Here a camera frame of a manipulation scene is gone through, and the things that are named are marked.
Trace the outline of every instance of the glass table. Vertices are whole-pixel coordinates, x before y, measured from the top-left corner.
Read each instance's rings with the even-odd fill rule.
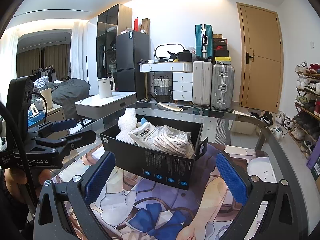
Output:
[[[268,157],[272,172],[267,175],[262,173],[259,177],[261,180],[276,183],[281,179],[288,181],[293,192],[300,238],[308,235],[307,209],[298,179],[278,141],[263,122],[245,114],[167,104],[136,103],[128,108],[135,108],[136,114],[139,115],[203,123],[201,140],[208,138],[210,145],[217,151],[227,152],[233,161],[245,170],[249,170],[252,160]],[[64,167],[52,171],[53,181],[69,181],[75,175],[82,175],[90,165],[95,164],[104,153],[100,133],[117,124],[118,118],[124,112],[125,109],[121,109],[82,128],[81,131],[96,132],[95,143],[74,150],[67,156]],[[166,228],[166,223],[178,211],[184,214],[180,223],[183,225],[182,229],[172,229],[170,237],[166,239],[219,239],[242,205],[235,201],[229,189],[224,186],[225,183],[215,167],[215,158],[206,158],[201,163],[203,174],[198,174],[196,187],[190,185],[188,191],[163,185],[115,167],[97,202],[92,203],[90,207],[113,239],[162,240],[161,230]],[[86,239],[70,203],[66,205],[78,237]],[[160,207],[161,210],[157,224],[153,225],[157,233],[151,235],[148,231],[130,224],[141,209],[148,209],[147,206]],[[247,239],[254,236],[265,208],[266,203],[262,203]]]

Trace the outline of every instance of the blue bow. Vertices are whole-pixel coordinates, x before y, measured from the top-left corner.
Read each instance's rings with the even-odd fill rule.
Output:
[[[147,210],[144,208],[139,209],[128,223],[138,231],[154,236],[158,240],[175,240],[183,227],[181,223],[186,220],[186,217],[177,210],[167,223],[155,229],[161,212],[161,204],[146,204],[146,207]]]

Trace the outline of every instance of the barcode label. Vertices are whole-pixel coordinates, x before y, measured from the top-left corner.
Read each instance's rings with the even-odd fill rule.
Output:
[[[315,164],[315,169],[316,169],[316,173],[319,175],[320,174],[320,167],[319,167],[318,163]]]

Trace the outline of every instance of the anime character illustration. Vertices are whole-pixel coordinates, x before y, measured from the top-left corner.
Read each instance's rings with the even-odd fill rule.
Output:
[[[242,205],[236,203],[220,177],[215,167],[216,156],[228,148],[235,152],[234,161],[245,169],[256,156],[237,147],[214,145],[208,144],[207,152],[195,162],[189,190],[115,167],[98,200],[90,207],[113,239],[218,240]],[[74,175],[83,174],[103,153],[103,147],[89,152],[56,176],[54,182],[69,181]],[[86,239],[70,205],[67,210],[78,237]]]

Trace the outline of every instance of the curtain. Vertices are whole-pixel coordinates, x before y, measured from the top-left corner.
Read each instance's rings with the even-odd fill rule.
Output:
[[[6,105],[10,81],[17,77],[19,27],[5,30],[0,39],[0,100]]]
[[[41,67],[41,49],[32,49],[17,54],[17,77],[32,75],[33,70]]]
[[[44,66],[53,65],[57,79],[67,78],[70,44],[54,45],[44,48]]]
[[[85,30],[88,27],[88,21],[76,20],[73,25],[71,34],[71,77],[85,80],[84,74],[84,58],[83,58],[83,42]]]

